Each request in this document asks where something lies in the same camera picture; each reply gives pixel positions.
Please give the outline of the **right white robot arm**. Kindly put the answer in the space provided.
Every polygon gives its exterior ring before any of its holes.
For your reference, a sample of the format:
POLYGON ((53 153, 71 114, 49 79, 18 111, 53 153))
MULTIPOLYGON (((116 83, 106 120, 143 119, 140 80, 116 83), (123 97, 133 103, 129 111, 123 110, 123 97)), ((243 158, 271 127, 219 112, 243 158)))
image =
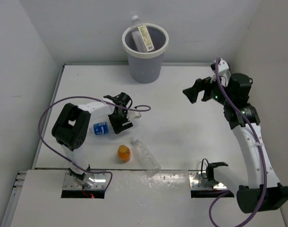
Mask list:
POLYGON ((209 163, 202 177, 209 183, 223 183, 234 194, 245 214, 253 212, 263 189, 266 190, 265 197, 259 211, 277 210, 288 200, 288 186, 281 184, 267 156, 257 110, 248 102, 252 83, 247 75, 234 73, 223 88, 238 112, 230 106, 218 83, 210 77, 197 79, 192 87, 183 90, 193 104, 199 92, 203 91, 203 102, 213 99, 223 105, 225 119, 239 143, 248 179, 237 176, 225 162, 209 163))

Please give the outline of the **blue label Pocari bottle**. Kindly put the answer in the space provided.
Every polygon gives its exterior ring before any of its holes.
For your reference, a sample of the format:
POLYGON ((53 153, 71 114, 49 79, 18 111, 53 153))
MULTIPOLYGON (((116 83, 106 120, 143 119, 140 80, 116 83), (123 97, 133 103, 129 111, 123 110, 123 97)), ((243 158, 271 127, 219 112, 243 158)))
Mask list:
POLYGON ((89 128, 89 131, 90 133, 93 133, 95 135, 103 135, 103 134, 108 134, 110 130, 109 130, 107 122, 99 122, 99 123, 93 124, 89 128))

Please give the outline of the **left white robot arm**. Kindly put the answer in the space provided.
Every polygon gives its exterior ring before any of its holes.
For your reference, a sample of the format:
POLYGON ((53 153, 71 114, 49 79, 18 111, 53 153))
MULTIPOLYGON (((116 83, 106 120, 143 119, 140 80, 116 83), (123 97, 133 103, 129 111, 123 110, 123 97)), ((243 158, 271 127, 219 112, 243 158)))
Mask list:
POLYGON ((90 121, 107 116, 110 126, 98 124, 96 128, 93 128, 93 131, 102 134, 111 131, 114 134, 119 134, 133 126, 126 109, 131 107, 132 103, 131 97, 122 92, 117 96, 104 96, 100 102, 64 105, 51 133, 62 146, 66 157, 72 161, 68 170, 77 184, 84 187, 91 187, 94 184, 94 174, 88 173, 90 165, 82 148, 90 121))

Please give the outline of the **clear bottle cream label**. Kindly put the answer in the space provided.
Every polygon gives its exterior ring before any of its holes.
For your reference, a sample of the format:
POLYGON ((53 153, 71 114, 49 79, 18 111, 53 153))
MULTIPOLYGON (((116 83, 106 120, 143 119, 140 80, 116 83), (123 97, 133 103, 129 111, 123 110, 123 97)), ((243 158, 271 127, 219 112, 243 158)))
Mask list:
POLYGON ((132 16, 131 34, 138 52, 154 51, 148 28, 137 15, 132 16))

